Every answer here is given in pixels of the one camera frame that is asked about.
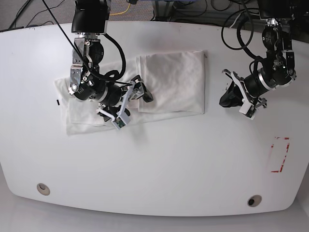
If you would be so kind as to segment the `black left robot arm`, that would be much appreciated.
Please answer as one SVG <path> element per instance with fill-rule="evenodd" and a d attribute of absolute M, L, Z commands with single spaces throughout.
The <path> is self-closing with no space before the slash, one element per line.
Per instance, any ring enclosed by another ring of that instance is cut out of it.
<path fill-rule="evenodd" d="M 246 78 L 236 77 L 226 93 L 220 98 L 219 105 L 223 108 L 243 107 L 249 103 L 248 112 L 256 108 L 267 107 L 267 100 L 262 95 L 278 86 L 286 86 L 296 79 L 295 55 L 290 36 L 290 21 L 293 20 L 295 5 L 291 0 L 260 0 L 258 1 L 259 17 L 267 24 L 262 33 L 262 42 L 267 49 L 266 57 L 254 55 L 241 37 L 241 27 L 253 22 L 253 17 L 241 2 L 243 9 L 234 13 L 236 17 L 246 13 L 237 27 L 237 40 L 240 47 L 253 61 L 249 65 L 250 75 Z"/>

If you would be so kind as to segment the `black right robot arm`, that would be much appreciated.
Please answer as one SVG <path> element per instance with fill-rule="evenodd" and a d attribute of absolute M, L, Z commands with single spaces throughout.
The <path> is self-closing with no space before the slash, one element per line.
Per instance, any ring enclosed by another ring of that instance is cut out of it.
<path fill-rule="evenodd" d="M 152 102 L 153 96 L 139 75 L 128 83 L 120 82 L 126 71 L 126 58 L 120 44 L 106 32 L 110 11 L 109 0 L 75 1 L 71 31 L 79 36 L 70 43 L 73 52 L 68 90 L 77 100 L 97 102 L 97 115 L 120 129 L 130 122 L 130 112 L 126 108 L 129 101 L 142 98 Z M 120 71 L 100 74 L 104 48 L 99 35 L 117 47 L 122 61 Z"/>

